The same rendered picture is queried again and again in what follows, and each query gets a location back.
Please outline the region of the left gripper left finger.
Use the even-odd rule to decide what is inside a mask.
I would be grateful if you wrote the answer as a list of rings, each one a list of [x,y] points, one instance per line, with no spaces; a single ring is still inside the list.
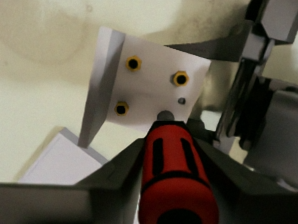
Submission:
[[[0,182],[0,224],[134,224],[145,139],[75,184]]]

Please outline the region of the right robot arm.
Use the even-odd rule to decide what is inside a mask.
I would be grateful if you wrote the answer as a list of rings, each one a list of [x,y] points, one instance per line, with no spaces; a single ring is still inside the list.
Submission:
[[[242,165],[298,192],[298,86],[267,78],[264,85],[265,94],[269,88],[278,92],[274,92],[254,140],[246,137],[238,142],[248,152]]]

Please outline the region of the grey cylinder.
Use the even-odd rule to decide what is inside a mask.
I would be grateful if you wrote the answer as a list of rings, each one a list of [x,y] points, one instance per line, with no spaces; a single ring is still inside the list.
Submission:
[[[178,99],[178,103],[182,104],[182,103],[184,103],[184,102],[185,102],[185,98],[182,98],[182,97],[181,97],[181,98]]]

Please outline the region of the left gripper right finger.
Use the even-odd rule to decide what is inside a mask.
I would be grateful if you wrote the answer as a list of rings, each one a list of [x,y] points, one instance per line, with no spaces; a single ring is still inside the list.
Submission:
[[[219,212],[219,224],[298,224],[298,192],[242,165],[202,139],[200,157]]]

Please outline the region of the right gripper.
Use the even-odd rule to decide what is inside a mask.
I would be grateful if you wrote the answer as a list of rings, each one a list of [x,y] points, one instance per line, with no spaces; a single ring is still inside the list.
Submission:
[[[266,78],[262,74],[273,47],[293,46],[296,41],[298,0],[251,0],[244,21],[233,27],[229,36],[200,43],[164,45],[208,60],[241,62],[215,132],[206,130],[200,121],[188,118],[186,123],[194,140],[202,139],[227,155],[235,138],[242,142],[246,137],[254,140],[278,90],[269,88],[265,94]]]

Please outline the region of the red and black nut driver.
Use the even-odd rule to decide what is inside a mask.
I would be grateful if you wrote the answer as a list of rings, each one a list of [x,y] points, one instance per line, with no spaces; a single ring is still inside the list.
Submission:
[[[161,111],[144,139],[138,224],[219,224],[219,207],[184,121]]]

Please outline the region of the yellow nut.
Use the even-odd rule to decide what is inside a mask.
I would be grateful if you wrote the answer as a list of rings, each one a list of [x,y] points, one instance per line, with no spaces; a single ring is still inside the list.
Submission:
[[[117,115],[122,115],[125,116],[129,110],[129,105],[127,104],[126,101],[118,101],[114,110],[117,113]]]
[[[190,78],[187,75],[186,71],[177,71],[173,79],[178,87],[185,87],[190,81]]]
[[[141,65],[142,64],[142,60],[137,56],[131,56],[127,58],[127,64],[126,66],[133,72],[136,70],[140,70],[141,69]]]

